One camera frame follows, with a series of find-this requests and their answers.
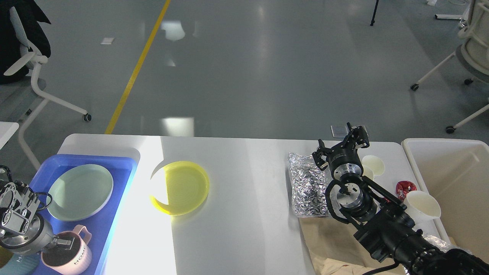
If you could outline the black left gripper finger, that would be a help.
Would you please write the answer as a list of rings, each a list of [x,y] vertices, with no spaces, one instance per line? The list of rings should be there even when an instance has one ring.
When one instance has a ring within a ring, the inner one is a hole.
[[[74,242],[75,242],[75,237],[72,236],[56,236],[53,239],[55,247],[61,248],[61,249],[71,249]]]

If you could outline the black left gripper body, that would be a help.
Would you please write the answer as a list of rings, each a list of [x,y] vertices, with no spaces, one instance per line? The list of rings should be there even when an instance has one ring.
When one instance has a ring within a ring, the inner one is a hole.
[[[36,214],[31,226],[24,235],[2,237],[0,245],[18,255],[32,255],[46,252],[56,246],[55,234],[49,221]]]

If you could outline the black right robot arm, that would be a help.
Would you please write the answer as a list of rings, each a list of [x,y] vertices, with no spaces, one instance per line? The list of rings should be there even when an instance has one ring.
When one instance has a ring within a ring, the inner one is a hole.
[[[372,179],[363,175],[358,149],[369,147],[363,126],[347,123],[344,140],[328,148],[319,139],[312,153],[321,170],[329,170],[332,180],[325,188],[325,204],[335,220],[356,228],[354,238],[382,262],[393,264],[369,271],[369,275],[402,265],[411,275],[487,275],[488,264],[462,249],[442,252],[423,238],[422,230],[413,230],[414,220],[406,205]]]

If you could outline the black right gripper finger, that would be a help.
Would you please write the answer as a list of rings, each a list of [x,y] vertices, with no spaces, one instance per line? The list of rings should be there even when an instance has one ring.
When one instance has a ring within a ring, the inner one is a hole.
[[[312,153],[312,157],[318,169],[324,171],[329,166],[330,148],[327,148],[321,139],[318,139],[318,144],[318,148]]]
[[[370,141],[365,127],[352,126],[351,123],[347,123],[347,128],[349,132],[342,141],[343,149],[358,150],[370,147]]]

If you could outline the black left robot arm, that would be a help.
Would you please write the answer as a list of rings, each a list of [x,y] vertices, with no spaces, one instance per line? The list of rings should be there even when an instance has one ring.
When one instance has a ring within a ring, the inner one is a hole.
[[[49,221],[39,214],[51,205],[52,195],[35,192],[28,184],[14,181],[5,165],[0,170],[5,176],[0,192],[1,247],[21,256],[72,249],[74,238],[54,234]]]

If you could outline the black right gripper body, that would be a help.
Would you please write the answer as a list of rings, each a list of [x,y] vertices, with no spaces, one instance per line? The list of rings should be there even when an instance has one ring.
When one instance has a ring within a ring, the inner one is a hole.
[[[326,154],[333,179],[338,181],[360,181],[363,167],[357,149],[332,149]]]

